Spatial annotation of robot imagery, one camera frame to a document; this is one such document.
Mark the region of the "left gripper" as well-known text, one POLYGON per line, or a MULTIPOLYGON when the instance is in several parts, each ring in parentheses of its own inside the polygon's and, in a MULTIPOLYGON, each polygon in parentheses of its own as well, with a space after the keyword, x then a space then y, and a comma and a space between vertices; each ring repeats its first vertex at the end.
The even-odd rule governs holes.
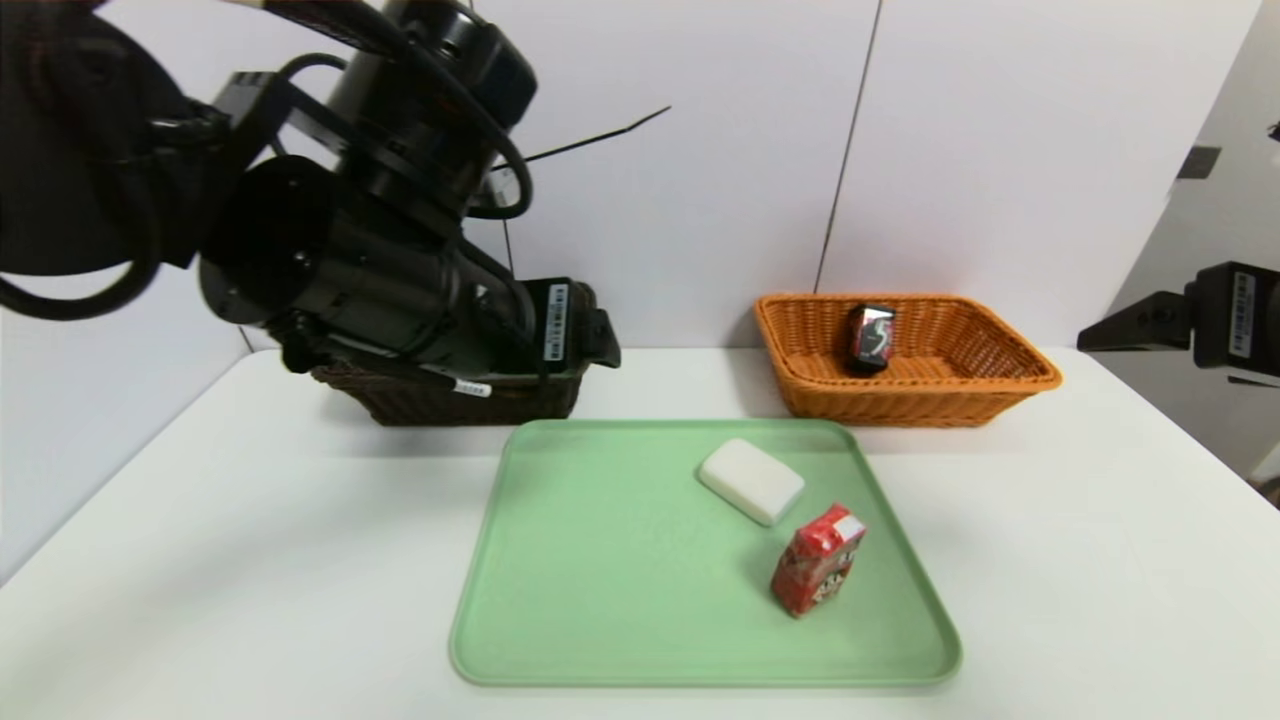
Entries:
POLYGON ((618 369, 622 351, 607 310, 591 307, 591 292, 568 277, 516 281, 511 287, 476 290, 471 302, 479 322, 489 375, 577 377, 589 364, 618 369))

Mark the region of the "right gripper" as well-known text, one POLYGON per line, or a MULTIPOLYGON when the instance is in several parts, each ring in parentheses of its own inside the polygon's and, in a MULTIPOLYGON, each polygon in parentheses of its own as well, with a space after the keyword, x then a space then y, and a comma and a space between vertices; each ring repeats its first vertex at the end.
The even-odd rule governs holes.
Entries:
POLYGON ((1160 291, 1080 331, 1087 354, 1189 351, 1229 378, 1279 377, 1279 273, 1244 263, 1199 270, 1181 293, 1160 291))

